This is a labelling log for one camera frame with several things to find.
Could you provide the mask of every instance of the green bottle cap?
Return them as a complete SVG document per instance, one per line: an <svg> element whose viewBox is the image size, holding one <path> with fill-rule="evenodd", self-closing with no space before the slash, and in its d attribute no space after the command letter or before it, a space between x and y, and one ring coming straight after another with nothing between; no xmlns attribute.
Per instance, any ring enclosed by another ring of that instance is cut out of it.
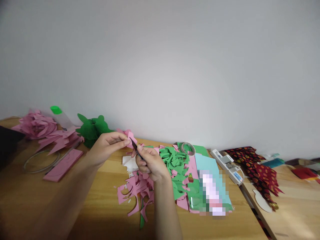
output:
<svg viewBox="0 0 320 240"><path fill-rule="evenodd" d="M53 112L53 114L55 114L55 115L62 113L61 109L58 106L51 106L50 109Z"/></svg>

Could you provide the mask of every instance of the glue bottle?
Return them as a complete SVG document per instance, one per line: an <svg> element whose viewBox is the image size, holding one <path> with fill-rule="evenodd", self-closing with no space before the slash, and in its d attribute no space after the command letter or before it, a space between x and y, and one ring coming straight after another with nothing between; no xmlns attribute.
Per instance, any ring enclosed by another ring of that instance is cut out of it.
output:
<svg viewBox="0 0 320 240"><path fill-rule="evenodd" d="M72 131L75 129L70 119L58 106L51 106L50 109L54 114L54 120L61 125L63 130Z"/></svg>

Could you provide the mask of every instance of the forearm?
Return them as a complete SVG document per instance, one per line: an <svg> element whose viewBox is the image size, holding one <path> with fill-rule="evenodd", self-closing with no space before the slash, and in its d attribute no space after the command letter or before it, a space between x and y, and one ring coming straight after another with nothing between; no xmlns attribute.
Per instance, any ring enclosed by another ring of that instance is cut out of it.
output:
<svg viewBox="0 0 320 240"><path fill-rule="evenodd" d="M29 239L66 239L78 217L98 168L83 159L38 219Z"/></svg>
<svg viewBox="0 0 320 240"><path fill-rule="evenodd" d="M183 239L171 179L163 178L155 182L154 191L155 226L158 240Z"/></svg>

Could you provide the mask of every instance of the light blue paper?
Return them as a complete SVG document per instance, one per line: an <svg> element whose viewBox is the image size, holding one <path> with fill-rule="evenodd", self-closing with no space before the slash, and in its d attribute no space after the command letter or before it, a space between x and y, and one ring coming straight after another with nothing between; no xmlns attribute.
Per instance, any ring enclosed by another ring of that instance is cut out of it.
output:
<svg viewBox="0 0 320 240"><path fill-rule="evenodd" d="M222 181L222 174L219 174L219 168L217 165L217 162L214 158L206 157L201 154L195 154L196 164L197 164L197 171L198 175L200 170L210 170L210 173L212 173L216 177L216 187L219 191L219 198L222 199L222 202L225 204L231 204L230 198L229 198L229 191L226 191L226 184Z"/></svg>

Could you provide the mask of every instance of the pixelated area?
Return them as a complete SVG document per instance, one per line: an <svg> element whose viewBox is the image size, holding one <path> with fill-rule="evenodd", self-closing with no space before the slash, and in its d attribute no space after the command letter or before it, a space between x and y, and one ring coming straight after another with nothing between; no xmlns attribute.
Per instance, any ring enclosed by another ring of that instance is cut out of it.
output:
<svg viewBox="0 0 320 240"><path fill-rule="evenodd" d="M209 215L215 219L223 219L233 210L225 181L226 175L221 170L219 174L211 170L199 170L201 216Z"/></svg>

